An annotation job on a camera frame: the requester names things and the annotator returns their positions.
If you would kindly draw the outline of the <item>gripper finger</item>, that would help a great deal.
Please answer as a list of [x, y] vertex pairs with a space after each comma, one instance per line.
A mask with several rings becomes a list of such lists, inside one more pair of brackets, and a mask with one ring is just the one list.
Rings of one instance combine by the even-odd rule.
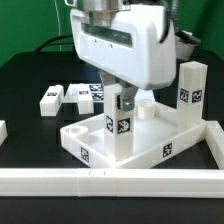
[[138, 88], [126, 81], [119, 82], [121, 86], [121, 93], [118, 95], [118, 108], [122, 111], [132, 111], [135, 107], [135, 95]]
[[103, 86], [114, 85], [116, 83], [115, 77], [108, 72], [101, 70], [99, 75]]

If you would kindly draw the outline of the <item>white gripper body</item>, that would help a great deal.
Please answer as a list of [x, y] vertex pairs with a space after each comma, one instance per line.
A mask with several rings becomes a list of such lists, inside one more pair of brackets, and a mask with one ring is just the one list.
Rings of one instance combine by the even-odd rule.
[[176, 76], [173, 27], [165, 26], [165, 8], [135, 5], [112, 17], [108, 27], [94, 26], [91, 15], [70, 12], [80, 59], [144, 90], [172, 84]]

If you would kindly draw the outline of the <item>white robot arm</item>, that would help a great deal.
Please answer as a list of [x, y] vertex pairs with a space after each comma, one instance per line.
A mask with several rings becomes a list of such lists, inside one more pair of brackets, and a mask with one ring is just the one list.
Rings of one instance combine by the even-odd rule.
[[139, 89], [172, 84], [176, 75], [175, 31], [166, 6], [131, 0], [64, 0], [77, 55], [120, 80], [118, 102], [134, 108]]

